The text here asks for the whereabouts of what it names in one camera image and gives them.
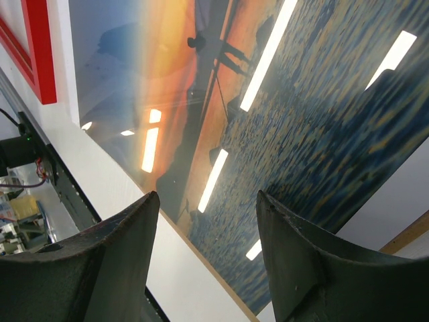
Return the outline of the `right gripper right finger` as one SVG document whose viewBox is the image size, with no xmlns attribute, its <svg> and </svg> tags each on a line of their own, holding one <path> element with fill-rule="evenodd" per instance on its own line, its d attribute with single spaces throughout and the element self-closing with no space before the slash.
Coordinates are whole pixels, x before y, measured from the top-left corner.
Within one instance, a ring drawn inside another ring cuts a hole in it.
<svg viewBox="0 0 429 322">
<path fill-rule="evenodd" d="M 257 224 L 277 321 L 427 321 L 428 259 L 346 241 L 257 195 Z"/>
</svg>

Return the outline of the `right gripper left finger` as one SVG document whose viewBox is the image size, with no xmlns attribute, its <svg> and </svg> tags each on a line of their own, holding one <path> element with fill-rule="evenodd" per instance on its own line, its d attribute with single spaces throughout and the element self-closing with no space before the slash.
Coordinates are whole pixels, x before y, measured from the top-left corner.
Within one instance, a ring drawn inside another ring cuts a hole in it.
<svg viewBox="0 0 429 322">
<path fill-rule="evenodd" d="M 1 257 L 2 321 L 140 321 L 160 199 L 37 252 Z"/>
</svg>

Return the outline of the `red picture frame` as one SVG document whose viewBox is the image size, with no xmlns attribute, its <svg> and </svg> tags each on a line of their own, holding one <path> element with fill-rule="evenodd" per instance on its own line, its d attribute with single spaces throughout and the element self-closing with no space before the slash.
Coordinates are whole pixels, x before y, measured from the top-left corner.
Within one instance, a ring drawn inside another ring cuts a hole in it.
<svg viewBox="0 0 429 322">
<path fill-rule="evenodd" d="M 24 49 L 4 19 L 1 20 L 1 44 L 40 103 L 56 103 L 48 2 L 22 1 L 21 7 L 29 50 Z"/>
</svg>

